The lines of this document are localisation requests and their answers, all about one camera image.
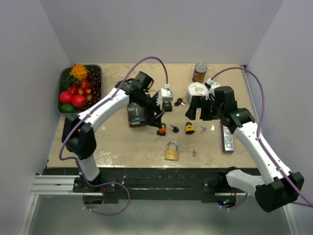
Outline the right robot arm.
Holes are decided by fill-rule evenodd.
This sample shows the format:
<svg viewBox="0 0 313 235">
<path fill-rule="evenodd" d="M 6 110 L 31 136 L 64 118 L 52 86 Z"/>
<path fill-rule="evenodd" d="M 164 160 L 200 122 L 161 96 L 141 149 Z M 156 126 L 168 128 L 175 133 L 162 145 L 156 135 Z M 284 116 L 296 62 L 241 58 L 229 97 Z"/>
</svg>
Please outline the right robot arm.
<svg viewBox="0 0 313 235">
<path fill-rule="evenodd" d="M 203 121 L 220 120 L 230 133 L 246 148 L 260 175 L 244 173 L 230 167 L 221 173 L 218 187 L 223 192 L 240 189 L 255 197 L 258 205 L 271 212 L 298 199 L 304 184 L 300 172 L 293 173 L 275 154 L 258 132 L 255 118 L 246 108 L 238 108 L 234 91 L 229 86 L 212 83 L 206 86 L 192 83 L 187 89 L 190 104 L 186 117 L 195 120 L 197 109 Z"/>
</svg>

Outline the orange padlock keys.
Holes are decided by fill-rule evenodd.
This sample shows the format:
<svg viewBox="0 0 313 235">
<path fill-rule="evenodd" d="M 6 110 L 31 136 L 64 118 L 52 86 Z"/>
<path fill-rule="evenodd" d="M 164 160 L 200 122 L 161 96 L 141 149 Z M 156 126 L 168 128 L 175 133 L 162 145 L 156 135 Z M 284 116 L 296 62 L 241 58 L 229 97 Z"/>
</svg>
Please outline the orange padlock keys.
<svg viewBox="0 0 313 235">
<path fill-rule="evenodd" d="M 171 131 L 172 131 L 173 133 L 178 133 L 178 132 L 179 132 L 179 128 L 178 128 L 178 127 L 173 126 L 173 125 L 170 125 L 170 126 L 172 127 Z"/>
</svg>

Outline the orange padlock with keys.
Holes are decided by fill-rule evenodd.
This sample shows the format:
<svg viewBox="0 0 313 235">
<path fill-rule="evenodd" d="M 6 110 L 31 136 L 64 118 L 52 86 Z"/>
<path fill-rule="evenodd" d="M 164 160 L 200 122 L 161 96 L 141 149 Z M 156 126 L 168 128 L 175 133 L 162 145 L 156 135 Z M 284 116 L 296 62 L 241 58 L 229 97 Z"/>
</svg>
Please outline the orange padlock with keys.
<svg viewBox="0 0 313 235">
<path fill-rule="evenodd" d="M 167 132 L 166 124 L 162 123 L 161 127 L 158 128 L 156 134 L 159 136 L 166 136 L 166 132 Z"/>
</svg>

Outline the black padlock keys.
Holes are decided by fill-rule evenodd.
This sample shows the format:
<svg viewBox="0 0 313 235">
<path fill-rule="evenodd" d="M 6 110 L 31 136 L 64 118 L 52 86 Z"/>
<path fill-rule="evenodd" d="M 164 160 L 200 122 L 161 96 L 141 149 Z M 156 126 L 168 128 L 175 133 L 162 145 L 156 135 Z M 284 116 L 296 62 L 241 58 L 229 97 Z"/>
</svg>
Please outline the black padlock keys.
<svg viewBox="0 0 313 235">
<path fill-rule="evenodd" d="M 178 107 L 178 106 L 180 106 L 180 105 L 185 106 L 185 103 L 183 102 L 183 99 L 182 99 L 182 98 L 178 98 L 178 99 L 176 100 L 176 102 L 174 103 L 174 105 L 175 105 L 176 107 Z"/>
</svg>

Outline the black padlock with keys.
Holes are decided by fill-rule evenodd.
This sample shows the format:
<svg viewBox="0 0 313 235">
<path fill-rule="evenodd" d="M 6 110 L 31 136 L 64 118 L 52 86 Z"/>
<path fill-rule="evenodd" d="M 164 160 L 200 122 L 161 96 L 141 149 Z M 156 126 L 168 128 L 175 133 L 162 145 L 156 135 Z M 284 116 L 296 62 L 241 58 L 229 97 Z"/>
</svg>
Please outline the black padlock with keys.
<svg viewBox="0 0 313 235">
<path fill-rule="evenodd" d="M 171 112 L 173 110 L 171 102 L 163 102 L 162 109 L 164 112 Z"/>
</svg>

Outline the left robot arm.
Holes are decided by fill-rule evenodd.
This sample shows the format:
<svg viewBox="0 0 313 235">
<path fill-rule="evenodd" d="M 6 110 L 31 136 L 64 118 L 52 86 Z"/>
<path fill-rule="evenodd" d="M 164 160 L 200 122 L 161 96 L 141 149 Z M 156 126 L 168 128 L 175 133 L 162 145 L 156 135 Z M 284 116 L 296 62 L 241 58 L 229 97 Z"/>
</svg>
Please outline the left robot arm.
<svg viewBox="0 0 313 235">
<path fill-rule="evenodd" d="M 76 161 L 85 179 L 84 186 L 90 192 L 101 188 L 100 170 L 93 154 L 97 146 L 95 133 L 106 120 L 130 103 L 135 103 L 146 110 L 147 125 L 161 127 L 164 112 L 157 99 L 148 94 L 153 83 L 148 74 L 139 72 L 135 78 L 118 82 L 105 98 L 88 110 L 66 117 L 61 148 L 73 154 L 71 158 Z"/>
</svg>

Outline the yellow padlock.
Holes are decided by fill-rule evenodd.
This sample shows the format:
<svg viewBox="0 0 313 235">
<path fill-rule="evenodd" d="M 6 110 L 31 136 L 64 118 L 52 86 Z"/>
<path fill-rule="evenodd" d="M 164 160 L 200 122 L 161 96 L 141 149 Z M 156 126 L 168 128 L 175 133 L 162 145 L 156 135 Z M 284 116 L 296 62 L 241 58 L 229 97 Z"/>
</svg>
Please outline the yellow padlock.
<svg viewBox="0 0 313 235">
<path fill-rule="evenodd" d="M 191 123 L 191 122 L 187 122 L 186 124 L 185 124 L 185 133 L 187 134 L 187 135 L 191 135 L 191 134 L 193 134 L 195 132 L 195 127 L 194 127 L 194 125 Z"/>
</svg>

